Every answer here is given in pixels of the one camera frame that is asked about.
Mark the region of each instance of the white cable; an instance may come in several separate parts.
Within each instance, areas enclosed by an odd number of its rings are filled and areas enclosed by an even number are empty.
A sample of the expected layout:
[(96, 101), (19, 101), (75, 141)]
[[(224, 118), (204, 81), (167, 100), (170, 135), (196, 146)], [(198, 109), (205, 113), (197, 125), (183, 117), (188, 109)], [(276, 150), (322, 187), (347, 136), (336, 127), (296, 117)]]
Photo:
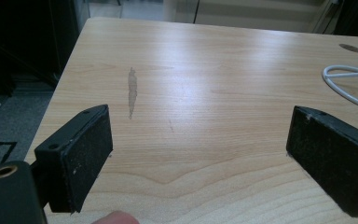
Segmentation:
[[(329, 72), (334, 71), (334, 70), (349, 71), (352, 73), (329, 75)], [(356, 97), (354, 97), (354, 96), (348, 94), (347, 92), (345, 92), (344, 90), (342, 90), (330, 79), (330, 78), (335, 78), (335, 77), (358, 77), (358, 68), (357, 67), (351, 67), (351, 66), (347, 66), (347, 65), (330, 65), (330, 66), (325, 67), (324, 71), (322, 72), (322, 76), (324, 78), (324, 81), (327, 83), (327, 85), (331, 89), (336, 91), (338, 94), (340, 94), (345, 99), (358, 105), (358, 99)]]

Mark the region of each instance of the gray carpet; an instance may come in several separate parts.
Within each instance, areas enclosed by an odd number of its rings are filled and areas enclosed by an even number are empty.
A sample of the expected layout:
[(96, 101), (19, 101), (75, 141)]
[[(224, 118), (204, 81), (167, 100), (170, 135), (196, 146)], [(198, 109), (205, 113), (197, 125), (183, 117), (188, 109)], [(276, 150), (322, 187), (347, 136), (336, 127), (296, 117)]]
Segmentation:
[(43, 94), (6, 99), (0, 107), (0, 162), (24, 160), (50, 98)]
[(13, 96), (0, 96), (0, 163), (24, 160), (53, 94), (37, 78), (13, 77), (17, 86)]

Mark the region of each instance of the wooden table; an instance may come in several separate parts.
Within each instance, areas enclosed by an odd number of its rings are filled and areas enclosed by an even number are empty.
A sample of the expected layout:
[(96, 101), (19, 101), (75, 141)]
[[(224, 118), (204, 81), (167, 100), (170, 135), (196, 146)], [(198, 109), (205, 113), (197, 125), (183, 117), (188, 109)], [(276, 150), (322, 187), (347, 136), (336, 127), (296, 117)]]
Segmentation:
[[(48, 212), (49, 222), (122, 210), (142, 223), (358, 223), (285, 149), (295, 105), (358, 128), (358, 106), (321, 76), (330, 64), (358, 67), (339, 44), (358, 48), (358, 37), (88, 20), (31, 149), (109, 104), (114, 152), (82, 212)], [(358, 78), (338, 82), (358, 96)]]

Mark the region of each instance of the black rubber pad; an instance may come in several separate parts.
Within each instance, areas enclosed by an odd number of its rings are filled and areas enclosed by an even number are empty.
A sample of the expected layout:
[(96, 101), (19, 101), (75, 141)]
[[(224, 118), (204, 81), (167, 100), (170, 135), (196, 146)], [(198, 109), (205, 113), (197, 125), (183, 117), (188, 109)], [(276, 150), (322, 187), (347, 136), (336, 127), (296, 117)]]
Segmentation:
[(112, 150), (107, 105), (80, 112), (36, 148), (37, 169), (48, 173), (53, 212), (80, 212)]
[(344, 212), (358, 217), (358, 129), (295, 106), (286, 149)]

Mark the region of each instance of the white wall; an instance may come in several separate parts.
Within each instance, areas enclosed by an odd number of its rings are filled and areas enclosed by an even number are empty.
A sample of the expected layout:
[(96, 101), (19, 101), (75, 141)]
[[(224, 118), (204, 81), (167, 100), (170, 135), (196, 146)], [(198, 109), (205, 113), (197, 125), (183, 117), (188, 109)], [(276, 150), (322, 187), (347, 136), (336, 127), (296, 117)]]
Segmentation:
[[(197, 1), (178, 0), (176, 21), (189, 22)], [(200, 0), (197, 24), (307, 32), (324, 0)]]

